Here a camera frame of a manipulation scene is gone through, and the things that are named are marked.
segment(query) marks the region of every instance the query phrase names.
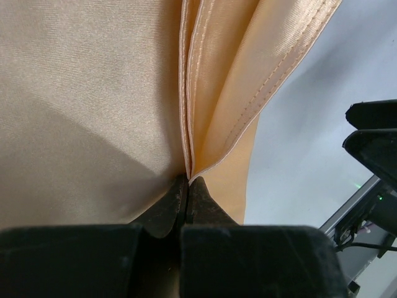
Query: satin fabric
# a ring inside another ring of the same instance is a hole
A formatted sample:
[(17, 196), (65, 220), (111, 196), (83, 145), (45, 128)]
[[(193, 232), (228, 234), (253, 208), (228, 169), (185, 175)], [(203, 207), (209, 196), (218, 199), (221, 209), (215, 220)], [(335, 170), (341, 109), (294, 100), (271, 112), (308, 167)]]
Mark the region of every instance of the satin fabric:
[(129, 222), (183, 172), (242, 222), (250, 124), (338, 4), (1, 0), (0, 227)]

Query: cable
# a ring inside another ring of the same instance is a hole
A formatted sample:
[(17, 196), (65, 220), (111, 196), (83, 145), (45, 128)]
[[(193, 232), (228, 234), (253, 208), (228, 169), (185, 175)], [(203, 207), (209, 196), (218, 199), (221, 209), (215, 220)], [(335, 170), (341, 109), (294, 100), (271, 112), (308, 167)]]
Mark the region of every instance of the cable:
[(335, 247), (336, 251), (342, 251), (345, 248), (349, 247), (353, 243), (353, 241), (354, 241), (354, 232), (350, 231), (350, 235), (349, 236), (350, 236), (350, 238), (345, 243)]
[(374, 250), (397, 251), (397, 247), (394, 246), (353, 242), (354, 238), (355, 238), (355, 233), (353, 231), (350, 231), (350, 238), (345, 243), (335, 247), (335, 250), (343, 251), (345, 248), (349, 248), (349, 247), (364, 247), (364, 248), (373, 248)]
[(394, 246), (385, 246), (385, 245), (377, 245), (377, 244), (369, 244), (369, 243), (362, 243), (362, 242), (352, 242), (350, 245), (344, 247), (366, 247), (366, 248), (373, 248), (375, 250), (388, 250), (388, 251), (397, 251), (397, 247)]

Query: stitching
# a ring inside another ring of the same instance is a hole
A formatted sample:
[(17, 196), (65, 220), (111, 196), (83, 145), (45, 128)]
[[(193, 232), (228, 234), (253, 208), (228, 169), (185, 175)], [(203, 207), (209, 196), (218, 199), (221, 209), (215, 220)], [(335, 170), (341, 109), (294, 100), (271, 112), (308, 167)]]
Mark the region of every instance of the stitching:
[[(318, 15), (318, 12), (320, 11), (321, 8), (324, 7), (326, 0), (323, 0), (322, 4), (320, 5), (319, 9), (317, 9), (316, 13), (314, 14), (314, 16), (311, 18), (310, 22), (306, 25), (304, 31), (302, 32), (302, 34), (299, 36), (297, 42), (292, 46), (292, 48), (288, 51), (288, 53), (282, 58), (282, 60), (278, 63), (278, 65), (275, 67), (275, 69), (273, 70), (273, 72), (270, 74), (270, 76), (264, 81), (264, 83), (261, 85), (261, 87), (259, 88), (259, 90), (257, 91), (257, 93), (255, 93), (255, 95), (251, 98), (251, 100), (248, 102), (248, 104), (246, 105), (246, 107), (243, 110), (243, 113), (240, 115), (239, 119), (237, 120), (237, 122), (235, 123), (235, 125), (233, 126), (233, 128), (231, 129), (231, 132), (228, 134), (228, 136), (226, 137), (226, 141), (225, 144), (223, 145), (223, 148), (226, 146), (226, 143), (228, 142), (231, 134), (233, 133), (234, 128), (236, 128), (238, 122), (241, 120), (242, 116), (244, 115), (244, 113), (247, 111), (248, 107), (252, 104), (252, 102), (255, 100), (255, 98), (257, 97), (257, 95), (260, 93), (260, 91), (264, 88), (265, 84), (270, 80), (270, 78), (272, 77), (272, 75), (279, 69), (280, 65), (285, 61), (285, 59), (287, 58), (287, 56), (290, 54), (290, 52), (298, 45), (298, 42), (300, 41), (300, 39), (302, 38), (303, 34), (306, 32), (307, 28), (309, 27), (309, 25), (313, 22), (313, 20), (315, 19), (315, 17)], [(286, 74), (293, 68), (296, 66), (296, 64), (298, 63), (298, 60), (302, 57), (302, 55), (305, 54), (306, 48), (312, 43), (312, 41), (315, 39), (315, 37), (317, 36), (318, 31), (321, 30), (323, 24), (326, 22), (326, 20), (328, 19), (328, 16), (332, 13), (332, 11), (334, 10), (334, 8), (337, 6), (337, 3), (332, 6), (329, 10), (329, 12), (326, 14), (326, 17), (324, 18), (324, 20), (320, 23), (319, 27), (317, 28), (317, 30), (315, 31), (314, 35), (312, 36), (312, 38), (309, 40), (309, 42), (304, 46), (303, 50), (300, 52), (300, 54), (295, 58), (295, 61), (293, 62), (293, 64), (281, 75), (281, 77), (277, 80), (277, 82), (273, 85), (272, 89), (267, 93), (266, 97), (263, 98), (263, 100), (258, 104), (258, 107), (261, 107), (263, 102), (266, 102), (266, 100), (268, 100), (268, 98), (272, 95), (272, 92), (275, 88), (278, 87), (279, 82), (281, 82), (283, 79), (285, 79)], [(244, 122), (243, 126), (241, 127), (241, 129), (239, 129), (239, 131), (237, 132), (236, 136), (238, 136), (240, 134), (240, 132), (243, 130), (245, 124), (247, 122), (249, 122), (251, 119), (247, 120)]]
[[(207, 25), (208, 25), (208, 21), (211, 18), (211, 12), (212, 12), (214, 3), (215, 3), (214, 0), (212, 0), (210, 3), (210, 8), (208, 10), (207, 18), (204, 21), (204, 27), (203, 27), (201, 38), (200, 38), (200, 47), (198, 48), (197, 67), (194, 68), (194, 70), (195, 70), (194, 95), (193, 95), (193, 103), (192, 103), (192, 121), (193, 122), (194, 122), (195, 103), (196, 103), (196, 96), (197, 96), (197, 81), (199, 80), (199, 73), (200, 73), (199, 64), (201, 62), (201, 58), (202, 58), (202, 54), (203, 54), (204, 37), (205, 37), (205, 34), (207, 33)], [(202, 16), (203, 16), (203, 14), (200, 16), (200, 20), (199, 20), (199, 23), (197, 24), (197, 26), (201, 25)], [(197, 43), (197, 39), (194, 41), (194, 48), (196, 47), (196, 43)]]
[(202, 11), (204, 11), (206, 7), (206, 2), (201, 2), (200, 6), (198, 7), (198, 14), (200, 14), (200, 17), (198, 18), (198, 22), (194, 24), (194, 28), (192, 31), (192, 36), (190, 37), (190, 43), (192, 40), (194, 40), (193, 45), (189, 45), (189, 53), (188, 53), (188, 57), (187, 57), (187, 79), (186, 79), (186, 99), (187, 99), (187, 132), (188, 132), (188, 136), (189, 136), (189, 147), (190, 147), (190, 155), (191, 155), (191, 169), (190, 169), (190, 175), (193, 173), (193, 168), (195, 166), (195, 157), (194, 157), (194, 144), (193, 144), (193, 122), (194, 122), (194, 105), (192, 105), (192, 100), (191, 98), (187, 98), (187, 94), (189, 93), (190, 97), (191, 97), (191, 93), (190, 93), (190, 84), (188, 86), (188, 83), (190, 83), (190, 80), (192, 78), (192, 73), (195, 71), (195, 68), (192, 69), (192, 60), (193, 57), (196, 55), (196, 49), (195, 49), (195, 45), (197, 43), (197, 39), (195, 38), (198, 34), (199, 34), (199, 30), (200, 30), (200, 24), (202, 21)]
[[(202, 6), (202, 9), (200, 10), (199, 9), (199, 13), (200, 13), (200, 17), (199, 17), (199, 19), (198, 19), (198, 22), (197, 22), (197, 31), (196, 31), (196, 33), (193, 35), (192, 34), (192, 37), (191, 37), (191, 39), (194, 39), (194, 43), (193, 43), (193, 45), (192, 45), (192, 48), (193, 48), (193, 51), (192, 51), (192, 55), (189, 57), (189, 60), (188, 60), (188, 63), (190, 64), (190, 67), (191, 67), (191, 69), (190, 69), (190, 71), (189, 71), (189, 77), (190, 77), (190, 79), (193, 77), (193, 73), (196, 73), (197, 72), (197, 68), (195, 67), (195, 68), (192, 68), (192, 60), (193, 60), (193, 57), (194, 56), (196, 56), (196, 53), (197, 53), (197, 49), (196, 49), (196, 44), (197, 44), (197, 38), (195, 38), (197, 35), (198, 35), (198, 33), (199, 33), (199, 29), (200, 29), (200, 25), (201, 25), (201, 22), (202, 22), (202, 19), (203, 19), (203, 13), (202, 13), (202, 11), (204, 11), (204, 9), (206, 8), (206, 3), (207, 2), (203, 2), (203, 6)], [(195, 96), (195, 91), (193, 91), (193, 94), (190, 94), (190, 96), (191, 97), (193, 97), (194, 98), (194, 96)], [(190, 98), (190, 100), (188, 100), (188, 102), (190, 101), (190, 119), (191, 119), (191, 122), (194, 122), (194, 100), (193, 100), (193, 102), (192, 102), (192, 98)]]
[[(190, 1), (186, 1), (186, 7), (184, 9), (184, 25), (185, 27), (187, 26), (187, 15), (189, 13), (189, 5), (190, 5)], [(181, 64), (182, 65), (182, 78), (181, 78), (181, 107), (182, 107), (182, 117), (181, 117), (181, 130), (182, 130), (182, 139), (184, 141), (184, 145), (186, 146), (186, 151), (188, 151), (188, 153), (186, 153), (186, 158), (187, 158), (187, 164), (189, 164), (189, 168), (191, 168), (191, 152), (190, 152), (190, 144), (189, 144), (189, 137), (187, 135), (187, 114), (186, 114), (186, 69), (185, 66), (187, 66), (187, 57), (185, 54), (186, 51), (186, 30), (185, 32), (182, 32), (183, 38), (182, 38), (182, 53), (180, 55), (180, 59), (181, 59)]]

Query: beige fabric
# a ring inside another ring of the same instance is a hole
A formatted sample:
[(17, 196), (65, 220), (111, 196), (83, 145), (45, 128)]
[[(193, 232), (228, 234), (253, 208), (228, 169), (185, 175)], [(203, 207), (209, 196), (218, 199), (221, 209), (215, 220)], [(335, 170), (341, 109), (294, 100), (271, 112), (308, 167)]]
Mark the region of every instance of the beige fabric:
[(248, 127), (338, 4), (0, 0), (0, 228), (128, 222), (184, 171), (241, 222)]

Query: background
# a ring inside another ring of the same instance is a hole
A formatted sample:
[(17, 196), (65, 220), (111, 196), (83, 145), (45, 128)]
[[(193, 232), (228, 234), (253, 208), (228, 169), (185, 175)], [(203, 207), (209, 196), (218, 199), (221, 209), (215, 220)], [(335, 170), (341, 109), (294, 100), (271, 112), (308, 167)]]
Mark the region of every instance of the background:
[[(372, 176), (342, 148), (354, 131), (345, 112), (397, 98), (396, 13), (395, 0), (344, 0), (262, 111), (245, 224), (320, 227)], [(375, 260), (357, 282), (359, 298), (389, 298), (397, 253)]]

